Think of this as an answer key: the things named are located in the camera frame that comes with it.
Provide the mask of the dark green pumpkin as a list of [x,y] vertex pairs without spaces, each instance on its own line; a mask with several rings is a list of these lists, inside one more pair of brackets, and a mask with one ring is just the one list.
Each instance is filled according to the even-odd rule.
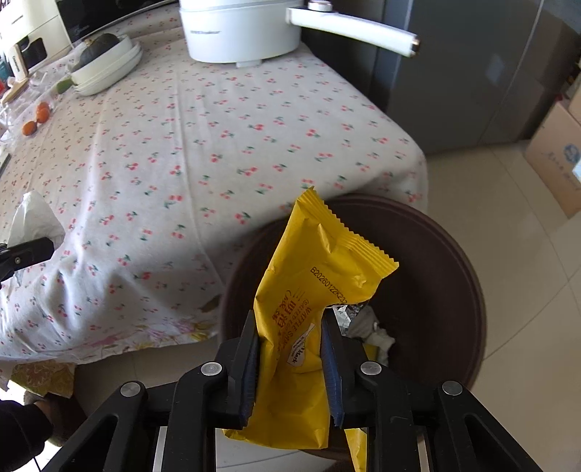
[[97,59],[102,54],[108,52],[120,42],[119,38],[112,33],[104,33],[90,42],[90,45],[81,53],[78,63],[74,67],[74,71],[82,69],[90,62]]

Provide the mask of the white stacked plates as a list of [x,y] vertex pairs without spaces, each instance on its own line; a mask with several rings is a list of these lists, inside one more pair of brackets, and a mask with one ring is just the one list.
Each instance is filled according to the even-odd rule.
[[97,76],[94,76],[83,84],[73,85],[73,90],[82,96],[101,93],[132,72],[141,61],[142,55],[141,44],[137,41],[129,52],[124,54],[106,70],[103,70]]

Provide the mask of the orange tangerine top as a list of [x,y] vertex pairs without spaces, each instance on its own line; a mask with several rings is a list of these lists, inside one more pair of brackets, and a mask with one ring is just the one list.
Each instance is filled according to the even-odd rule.
[[43,110],[43,109],[46,109],[46,110],[49,110],[50,111],[49,104],[47,102],[45,102],[45,101],[39,103],[39,105],[36,106],[36,111]]

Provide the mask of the black microwave oven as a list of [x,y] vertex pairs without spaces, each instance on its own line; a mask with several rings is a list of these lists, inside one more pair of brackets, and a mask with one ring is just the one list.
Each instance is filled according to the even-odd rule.
[[181,25],[177,1],[64,0],[56,5],[72,45],[105,29],[142,35]]

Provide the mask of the grey refrigerator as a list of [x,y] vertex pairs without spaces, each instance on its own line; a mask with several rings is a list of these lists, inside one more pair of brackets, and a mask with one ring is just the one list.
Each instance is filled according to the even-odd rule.
[[311,51],[426,153],[528,139],[580,56],[580,4],[540,0],[336,1],[406,29],[414,58],[304,29]]

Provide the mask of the white bowl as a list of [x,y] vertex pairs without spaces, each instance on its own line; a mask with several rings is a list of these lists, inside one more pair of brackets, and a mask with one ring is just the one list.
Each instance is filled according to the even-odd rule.
[[116,35],[120,42],[116,44],[114,47],[108,50],[108,52],[102,54],[94,61],[90,62],[88,65],[84,66],[82,69],[74,71],[75,63],[71,70],[71,79],[74,85],[83,84],[88,80],[92,79],[94,76],[97,76],[100,72],[107,69],[111,66],[115,61],[121,58],[124,54],[129,52],[133,47],[132,39],[127,35]]

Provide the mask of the orange tangerine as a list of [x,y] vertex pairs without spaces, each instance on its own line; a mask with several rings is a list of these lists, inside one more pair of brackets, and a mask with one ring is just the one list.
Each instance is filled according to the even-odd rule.
[[36,121],[29,121],[22,126],[22,134],[26,137],[32,136],[37,131]]
[[36,123],[43,124],[48,121],[50,117],[50,109],[46,107],[40,107],[36,110]]
[[46,109],[46,110],[49,110],[50,111],[49,104],[47,102],[45,102],[45,101],[39,103],[39,105],[36,106],[36,111],[43,110],[43,109]]

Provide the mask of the green vegetable piece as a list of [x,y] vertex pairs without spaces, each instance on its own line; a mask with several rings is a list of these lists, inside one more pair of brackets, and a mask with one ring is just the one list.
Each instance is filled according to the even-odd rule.
[[60,95],[66,93],[68,89],[73,86],[73,81],[70,78],[63,79],[57,82],[56,86],[54,86],[54,93]]

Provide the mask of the white tissue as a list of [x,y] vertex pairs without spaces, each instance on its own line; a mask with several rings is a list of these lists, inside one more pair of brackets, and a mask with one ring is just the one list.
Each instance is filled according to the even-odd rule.
[[13,247],[40,238],[47,238],[58,249],[64,242],[65,229],[42,195],[30,191],[23,195],[13,217],[7,245]]

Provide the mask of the lower cardboard box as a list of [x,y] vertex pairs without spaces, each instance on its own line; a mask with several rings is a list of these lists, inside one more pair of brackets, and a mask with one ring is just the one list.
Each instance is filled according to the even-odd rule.
[[553,103],[525,150],[525,158],[568,218],[580,211],[580,124],[568,100]]

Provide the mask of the cherry print tablecloth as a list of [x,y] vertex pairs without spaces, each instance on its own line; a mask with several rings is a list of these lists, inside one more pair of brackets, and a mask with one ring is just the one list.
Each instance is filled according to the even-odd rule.
[[307,188],[426,208],[419,146],[305,46],[255,68],[192,60],[176,6],[116,27],[142,46],[104,93],[68,91],[1,178],[1,231],[27,192],[65,231],[1,288],[1,362],[84,364],[203,340],[249,235]]

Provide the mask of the orange tangerine left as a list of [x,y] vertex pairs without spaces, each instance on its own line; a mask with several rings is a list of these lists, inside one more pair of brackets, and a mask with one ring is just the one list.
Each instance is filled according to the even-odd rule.
[[22,134],[26,137],[32,136],[37,131],[36,121],[29,121],[22,126]]

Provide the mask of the yellow snack wrapper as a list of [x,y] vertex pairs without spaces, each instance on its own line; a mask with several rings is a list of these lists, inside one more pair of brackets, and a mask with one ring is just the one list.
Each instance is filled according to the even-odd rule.
[[316,190],[305,190],[253,300],[261,352],[252,413],[243,429],[224,435],[259,447],[327,447],[331,396],[321,355],[323,313],[368,301],[398,266],[350,231]]

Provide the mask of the orange tangerine middle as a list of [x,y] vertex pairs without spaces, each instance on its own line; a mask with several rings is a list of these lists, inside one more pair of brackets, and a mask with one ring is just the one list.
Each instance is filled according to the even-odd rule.
[[48,121],[50,117],[50,109],[46,107],[40,107],[36,110],[36,123],[43,124]]

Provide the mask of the glass jar wooden lid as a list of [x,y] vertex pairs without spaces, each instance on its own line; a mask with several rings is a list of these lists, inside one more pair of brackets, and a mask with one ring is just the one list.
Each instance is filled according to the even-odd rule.
[[1,124],[7,129],[12,138],[22,135],[22,126],[29,121],[36,121],[36,106],[47,102],[50,113],[55,109],[50,87],[31,82],[12,101],[1,107]]

